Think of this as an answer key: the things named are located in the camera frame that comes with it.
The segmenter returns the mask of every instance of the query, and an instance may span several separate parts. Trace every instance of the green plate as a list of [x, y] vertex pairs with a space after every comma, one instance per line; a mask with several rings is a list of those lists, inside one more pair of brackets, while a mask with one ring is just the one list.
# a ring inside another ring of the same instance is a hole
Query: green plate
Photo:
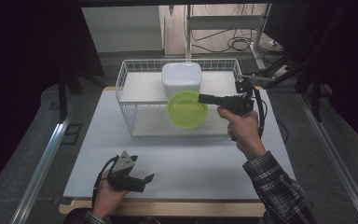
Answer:
[[191, 129], [205, 120], [208, 106], [199, 103], [197, 91], [179, 91], [168, 101], [167, 112], [174, 125]]

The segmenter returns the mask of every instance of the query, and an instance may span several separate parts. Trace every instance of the wall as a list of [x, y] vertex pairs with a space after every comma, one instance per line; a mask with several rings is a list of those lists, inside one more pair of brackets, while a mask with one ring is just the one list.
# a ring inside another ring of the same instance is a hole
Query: wall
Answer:
[[98, 52], [159, 50], [158, 7], [84, 7]]

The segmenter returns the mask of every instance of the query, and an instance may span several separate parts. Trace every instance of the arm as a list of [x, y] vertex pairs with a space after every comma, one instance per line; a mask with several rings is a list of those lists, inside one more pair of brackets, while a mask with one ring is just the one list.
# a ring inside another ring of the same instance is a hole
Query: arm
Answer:
[[217, 111], [222, 119], [229, 121], [227, 133], [237, 138], [237, 148], [248, 160], [243, 168], [274, 219], [279, 223], [319, 223], [305, 203], [303, 189], [264, 148], [258, 136], [257, 113], [251, 111], [240, 117], [221, 106]]
[[127, 191], [115, 191], [106, 180], [107, 174], [108, 171], [103, 173], [92, 212], [88, 211], [79, 224], [104, 224], [104, 220], [118, 208], [128, 193]]

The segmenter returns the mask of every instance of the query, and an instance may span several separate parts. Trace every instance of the plaid sleeve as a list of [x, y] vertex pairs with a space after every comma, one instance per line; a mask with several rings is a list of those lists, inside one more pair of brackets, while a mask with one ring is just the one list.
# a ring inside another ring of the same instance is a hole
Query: plaid sleeve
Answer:
[[104, 224], [105, 222], [94, 216], [91, 211], [87, 211], [86, 215], [84, 216], [84, 218], [78, 222], [77, 224]]
[[306, 203], [304, 190], [291, 179], [270, 152], [243, 169], [266, 209], [279, 223], [320, 223]]

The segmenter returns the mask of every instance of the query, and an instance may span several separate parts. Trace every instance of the person's left hand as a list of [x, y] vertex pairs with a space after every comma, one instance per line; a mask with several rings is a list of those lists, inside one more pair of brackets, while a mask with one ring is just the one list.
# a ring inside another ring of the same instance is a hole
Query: person's left hand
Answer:
[[94, 207], [92, 208], [92, 214], [101, 219], [105, 219], [109, 214], [113, 213], [126, 194], [129, 193], [128, 191], [114, 190], [106, 180], [108, 173], [108, 170], [103, 173]]

